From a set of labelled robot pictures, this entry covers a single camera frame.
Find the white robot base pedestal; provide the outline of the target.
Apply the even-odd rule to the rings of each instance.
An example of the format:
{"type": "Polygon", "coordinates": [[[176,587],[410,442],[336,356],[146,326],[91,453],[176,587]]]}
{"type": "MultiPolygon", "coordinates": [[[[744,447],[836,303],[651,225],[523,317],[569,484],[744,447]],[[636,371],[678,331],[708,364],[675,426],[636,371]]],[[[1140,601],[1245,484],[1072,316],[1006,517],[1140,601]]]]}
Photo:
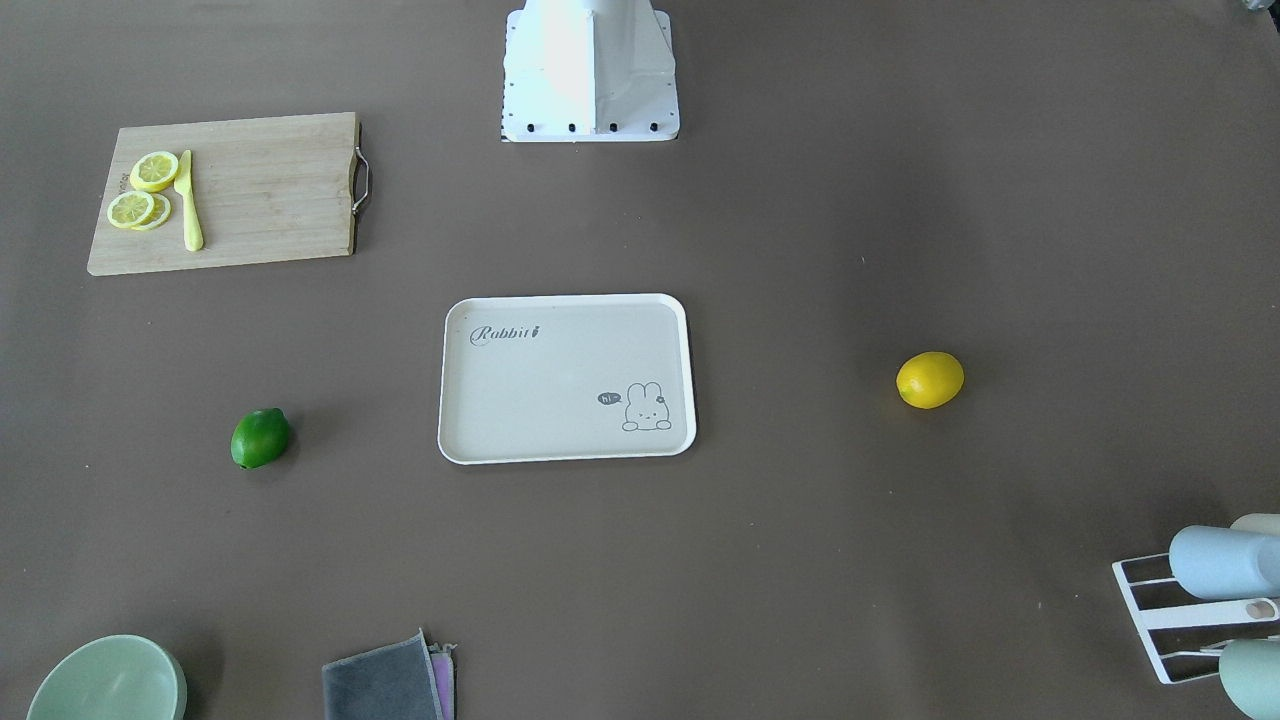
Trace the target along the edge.
{"type": "Polygon", "coordinates": [[[506,18],[503,70],[504,142],[678,137],[671,18],[649,1],[527,1],[506,18]]]}

